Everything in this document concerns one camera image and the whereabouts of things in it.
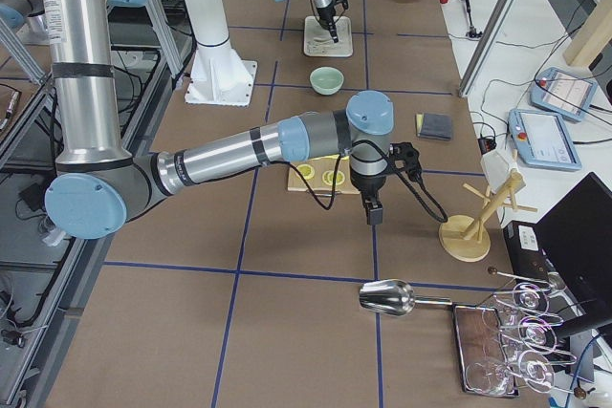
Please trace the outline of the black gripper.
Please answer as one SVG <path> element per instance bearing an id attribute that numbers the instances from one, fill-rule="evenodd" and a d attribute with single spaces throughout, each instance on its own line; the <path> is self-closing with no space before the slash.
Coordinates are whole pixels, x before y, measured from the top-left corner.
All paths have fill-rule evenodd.
<path id="1" fill-rule="evenodd" d="M 386 182 L 385 175 L 368 176 L 350 170 L 351 184 L 361 193 L 364 199 L 366 222 L 368 225 L 380 225 L 383 222 L 383 205 L 378 200 L 379 191 Z"/>
<path id="2" fill-rule="evenodd" d="M 329 32 L 334 43 L 339 42 L 338 31 L 335 24 L 336 9 L 334 5 L 317 7 L 318 23 Z"/>

